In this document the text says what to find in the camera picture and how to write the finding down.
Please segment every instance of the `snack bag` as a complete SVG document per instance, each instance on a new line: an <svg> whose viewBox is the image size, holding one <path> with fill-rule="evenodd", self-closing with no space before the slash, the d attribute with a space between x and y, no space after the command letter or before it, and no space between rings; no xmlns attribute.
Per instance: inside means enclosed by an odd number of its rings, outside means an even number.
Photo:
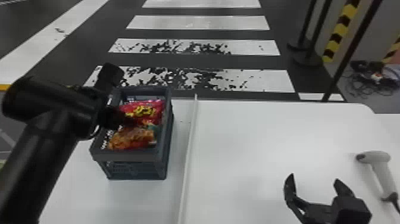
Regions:
<svg viewBox="0 0 400 224"><path fill-rule="evenodd" d="M163 116L163 108L164 101L160 99L135 101L120 106L126 116L136 118L142 125L158 125Z"/></svg>
<svg viewBox="0 0 400 224"><path fill-rule="evenodd" d="M132 150L144 148L154 142L154 131L140 127L123 127L116 132L108 143L111 150Z"/></svg>

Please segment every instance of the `white table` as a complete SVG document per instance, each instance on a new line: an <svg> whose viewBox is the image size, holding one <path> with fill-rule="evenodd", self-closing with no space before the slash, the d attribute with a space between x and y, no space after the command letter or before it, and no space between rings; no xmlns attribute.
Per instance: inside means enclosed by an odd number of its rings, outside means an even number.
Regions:
<svg viewBox="0 0 400 224"><path fill-rule="evenodd" d="M41 224L176 224L193 100L173 101L175 122L167 179L109 181L81 142L50 196Z"/></svg>
<svg viewBox="0 0 400 224"><path fill-rule="evenodd" d="M362 151L389 152L400 186L400 143L391 140L367 107L200 101L183 181L193 102L173 105L176 121L167 180L108 181L89 155L90 142L82 142L62 172L41 223L175 224L178 218L180 224L299 223L283 201L283 182L291 172L298 195L308 201L330 204L333 181L340 178L367 203L371 223L399 222L392 206L379 201L370 168L354 161Z"/></svg>

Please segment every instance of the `black pole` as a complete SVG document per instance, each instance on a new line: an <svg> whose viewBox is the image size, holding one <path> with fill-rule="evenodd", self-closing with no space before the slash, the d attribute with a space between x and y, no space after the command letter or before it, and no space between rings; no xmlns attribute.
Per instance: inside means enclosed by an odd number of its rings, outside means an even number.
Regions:
<svg viewBox="0 0 400 224"><path fill-rule="evenodd" d="M308 27L310 26L311 17L313 16L313 12L314 12L316 3L317 3L317 0L311 0L310 6L308 7L308 11L307 11L307 15L305 17L303 29L301 30L301 33L299 36L299 41L298 41L299 46L303 45L303 43L304 43L305 34L308 30Z"/></svg>
<svg viewBox="0 0 400 224"><path fill-rule="evenodd" d="M357 33L355 34L353 41L350 43L350 46L343 57L342 62L339 65L339 68L336 70L335 76L333 77L333 82L330 84L328 90L325 92L324 97L322 98L322 102L327 102L332 94L333 89L338 84L339 79L342 77L343 72L345 71L347 65L349 64L351 58L355 50L357 49L358 45L361 42L365 32L367 31L369 25L371 24L372 19L374 18L376 12L379 9L382 0L374 0L367 11L367 14L362 21L360 28L358 28Z"/></svg>
<svg viewBox="0 0 400 224"><path fill-rule="evenodd" d="M311 39L310 47L308 48L307 53L304 54L297 54L293 56L293 59L298 63L300 66L306 67L318 67L322 66L322 58L315 54L315 46L317 44L318 38L320 37L322 27L324 25L326 16L328 15L329 8L332 4L332 0L325 0L325 3L322 7L322 11L320 17L318 18L317 25L315 27L314 34Z"/></svg>
<svg viewBox="0 0 400 224"><path fill-rule="evenodd" d="M308 30L308 27L310 26L311 17L313 16L313 12L314 12L316 3L317 3L317 0L311 0L310 5L308 6L308 11L305 16L305 21L304 21L304 24L301 29L299 37L293 38L287 43L287 46L290 49L292 49L294 51L306 51L310 47L309 40L307 40L307 42L305 42L305 40L306 40L305 35Z"/></svg>
<svg viewBox="0 0 400 224"><path fill-rule="evenodd" d="M310 58L315 50L315 46L317 44L318 38L320 37L322 26L324 25L331 4L332 0L326 0L324 3L320 18L318 19L317 26L315 27L314 35L312 36L311 39L311 45L310 48L308 49L306 58Z"/></svg>

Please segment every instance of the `white stripe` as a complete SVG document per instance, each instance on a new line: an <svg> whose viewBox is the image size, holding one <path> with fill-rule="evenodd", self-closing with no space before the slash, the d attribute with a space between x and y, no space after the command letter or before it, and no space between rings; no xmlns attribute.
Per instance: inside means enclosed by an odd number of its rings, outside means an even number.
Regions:
<svg viewBox="0 0 400 224"><path fill-rule="evenodd" d="M1 5L8 5L8 4L12 4L12 3L17 3L17 2L24 2L26 0L12 0L12 1L5 1L5 2L0 2L0 6Z"/></svg>
<svg viewBox="0 0 400 224"><path fill-rule="evenodd" d="M261 8L258 0L147 0L144 8Z"/></svg>
<svg viewBox="0 0 400 224"><path fill-rule="evenodd" d="M210 45L210 50L202 49ZM275 41L256 40L166 40L117 39L109 52L113 53L174 53L174 54L236 54L279 56Z"/></svg>
<svg viewBox="0 0 400 224"><path fill-rule="evenodd" d="M324 94L299 93L301 100L321 100ZM344 101L341 94L332 94L329 101Z"/></svg>
<svg viewBox="0 0 400 224"><path fill-rule="evenodd" d="M0 59L0 83L10 84L27 73L107 0L82 0L25 43Z"/></svg>
<svg viewBox="0 0 400 224"><path fill-rule="evenodd" d="M3 132L2 129L0 129L0 137L11 147L15 146L15 141L7 135L7 133Z"/></svg>
<svg viewBox="0 0 400 224"><path fill-rule="evenodd" d="M101 66L86 81L93 86ZM122 66L124 78L129 85L169 85L187 90L204 88L216 91L295 92L286 70L240 70L240 69L165 69Z"/></svg>
<svg viewBox="0 0 400 224"><path fill-rule="evenodd" d="M161 30L269 30L262 15L137 15L127 29Z"/></svg>

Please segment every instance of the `white line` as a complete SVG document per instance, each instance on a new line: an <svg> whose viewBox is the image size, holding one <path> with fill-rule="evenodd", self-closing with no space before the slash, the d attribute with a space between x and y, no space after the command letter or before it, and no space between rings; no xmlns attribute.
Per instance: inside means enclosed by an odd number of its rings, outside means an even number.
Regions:
<svg viewBox="0 0 400 224"><path fill-rule="evenodd" d="M10 84L27 73L108 0L82 0L58 19L0 59L0 83Z"/></svg>
<svg viewBox="0 0 400 224"><path fill-rule="evenodd" d="M147 0L144 8L261 8L258 0Z"/></svg>
<svg viewBox="0 0 400 224"><path fill-rule="evenodd" d="M234 54L279 56L275 41L117 39L112 53Z"/></svg>
<svg viewBox="0 0 400 224"><path fill-rule="evenodd" d="M7 133L3 132L2 129L0 129L0 137L11 147L15 146L15 141L7 135Z"/></svg>
<svg viewBox="0 0 400 224"><path fill-rule="evenodd" d="M127 29L270 30L263 15L137 15Z"/></svg>
<svg viewBox="0 0 400 224"><path fill-rule="evenodd" d="M101 66L86 81L93 86ZM126 85L162 85L188 90L203 88L215 91L295 92L286 70L240 69L166 69L121 66Z"/></svg>
<svg viewBox="0 0 400 224"><path fill-rule="evenodd" d="M301 100L321 100L324 94L299 93ZM329 101L344 101L341 94L332 94Z"/></svg>
<svg viewBox="0 0 400 224"><path fill-rule="evenodd" d="M27 0L12 0L12 1L5 1L5 2L0 2L0 6L1 5L8 5L8 4L12 4L12 3L17 3L17 2L24 2Z"/></svg>

